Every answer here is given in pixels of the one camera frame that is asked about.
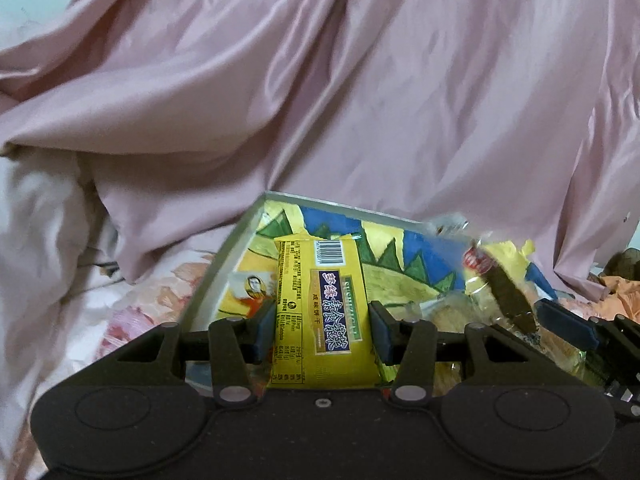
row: yellow snack package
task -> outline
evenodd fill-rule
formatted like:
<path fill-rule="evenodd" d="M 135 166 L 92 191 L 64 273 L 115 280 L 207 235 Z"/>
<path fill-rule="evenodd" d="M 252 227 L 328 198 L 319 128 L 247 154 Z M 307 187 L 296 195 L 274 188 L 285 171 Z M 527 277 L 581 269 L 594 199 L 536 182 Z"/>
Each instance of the yellow snack package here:
<path fill-rule="evenodd" d="M 369 388 L 380 383 L 355 240 L 308 234 L 279 245 L 270 387 Z"/>

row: white fabric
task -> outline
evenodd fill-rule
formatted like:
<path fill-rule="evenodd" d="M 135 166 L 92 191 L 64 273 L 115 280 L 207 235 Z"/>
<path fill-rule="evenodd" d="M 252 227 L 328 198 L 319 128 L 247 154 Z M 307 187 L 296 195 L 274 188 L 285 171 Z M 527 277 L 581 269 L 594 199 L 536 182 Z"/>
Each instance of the white fabric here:
<path fill-rule="evenodd" d="M 0 157 L 0 478 L 87 243 L 79 176 L 71 152 L 20 148 Z"/>

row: red and white label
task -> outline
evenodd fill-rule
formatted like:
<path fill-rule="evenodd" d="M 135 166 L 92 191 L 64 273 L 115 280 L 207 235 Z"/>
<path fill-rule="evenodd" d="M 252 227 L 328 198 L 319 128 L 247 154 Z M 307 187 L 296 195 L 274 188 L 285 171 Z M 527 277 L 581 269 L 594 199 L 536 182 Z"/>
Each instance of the red and white label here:
<path fill-rule="evenodd" d="M 494 259 L 472 247 L 462 256 L 462 264 L 477 274 L 484 274 L 494 266 Z"/>

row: pink satin fabric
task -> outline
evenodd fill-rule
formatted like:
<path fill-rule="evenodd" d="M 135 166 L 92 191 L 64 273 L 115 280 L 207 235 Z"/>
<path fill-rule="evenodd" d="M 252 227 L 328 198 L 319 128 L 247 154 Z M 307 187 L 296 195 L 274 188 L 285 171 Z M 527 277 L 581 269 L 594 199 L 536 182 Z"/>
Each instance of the pink satin fabric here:
<path fill-rule="evenodd" d="M 0 51 L 0 142 L 87 152 L 130 280 L 273 189 L 460 211 L 533 238 L 552 281 L 597 299 L 583 278 L 640 196 L 639 16 L 640 0 L 74 0 Z"/>

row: barcode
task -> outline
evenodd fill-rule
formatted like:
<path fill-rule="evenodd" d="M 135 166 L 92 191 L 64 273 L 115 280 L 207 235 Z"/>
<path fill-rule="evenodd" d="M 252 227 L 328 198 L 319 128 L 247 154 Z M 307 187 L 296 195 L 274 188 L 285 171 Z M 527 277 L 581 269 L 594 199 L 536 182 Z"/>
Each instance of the barcode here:
<path fill-rule="evenodd" d="M 341 240 L 316 240 L 316 266 L 343 266 L 344 252 Z"/>

